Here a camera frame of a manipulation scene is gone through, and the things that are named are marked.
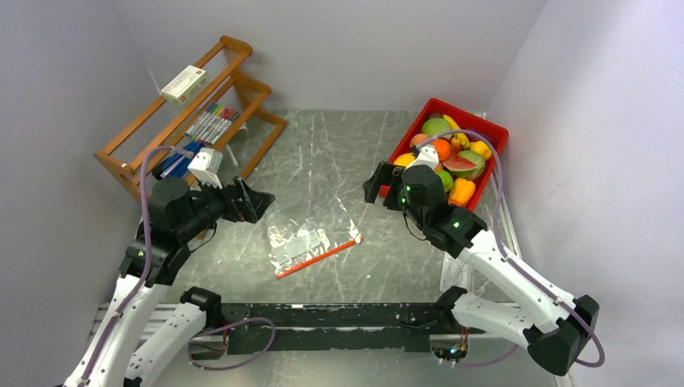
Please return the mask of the clear zip top bag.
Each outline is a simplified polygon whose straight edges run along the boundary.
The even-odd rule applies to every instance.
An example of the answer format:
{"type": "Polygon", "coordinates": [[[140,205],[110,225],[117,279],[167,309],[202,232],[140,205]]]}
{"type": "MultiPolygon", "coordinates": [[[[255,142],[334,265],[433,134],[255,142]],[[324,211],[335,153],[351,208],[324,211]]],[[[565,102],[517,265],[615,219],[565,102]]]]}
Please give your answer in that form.
{"type": "Polygon", "coordinates": [[[266,215],[265,224],[268,258],[277,279],[364,240],[346,206],[335,196],[288,200],[266,215]]]}

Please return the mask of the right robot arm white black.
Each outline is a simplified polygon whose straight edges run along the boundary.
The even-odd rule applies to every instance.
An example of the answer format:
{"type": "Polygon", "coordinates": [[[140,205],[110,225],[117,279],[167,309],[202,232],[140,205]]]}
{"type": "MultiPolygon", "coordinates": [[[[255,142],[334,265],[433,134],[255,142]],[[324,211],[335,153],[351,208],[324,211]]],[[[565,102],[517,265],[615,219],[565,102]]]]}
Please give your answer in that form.
{"type": "Polygon", "coordinates": [[[497,231],[473,211],[448,202],[441,178],[428,166],[398,167],[381,162],[363,183],[364,199],[375,202],[388,186],[383,205],[413,222],[422,238],[447,256],[479,271],[515,306],[486,300],[453,286],[436,303],[437,327],[446,334],[461,327],[486,331],[525,349],[547,372],[565,376],[591,339],[600,306],[590,295],[575,297],[555,286],[511,252],[497,231]]]}

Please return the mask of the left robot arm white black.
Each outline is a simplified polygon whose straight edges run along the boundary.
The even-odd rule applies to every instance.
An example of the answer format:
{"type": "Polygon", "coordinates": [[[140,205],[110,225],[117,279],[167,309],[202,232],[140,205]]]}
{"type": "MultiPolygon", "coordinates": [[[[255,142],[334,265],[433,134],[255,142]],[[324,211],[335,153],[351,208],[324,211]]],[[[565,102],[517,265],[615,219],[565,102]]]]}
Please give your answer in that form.
{"type": "Polygon", "coordinates": [[[197,286],[186,290],[170,318],[145,342],[148,320],[190,258],[189,243],[220,219],[257,223],[275,201],[241,177],[198,190],[178,177],[158,181],[143,195],[143,220],[125,251],[102,323],[66,386],[149,386],[196,334],[226,324],[221,297],[197,286]]]}

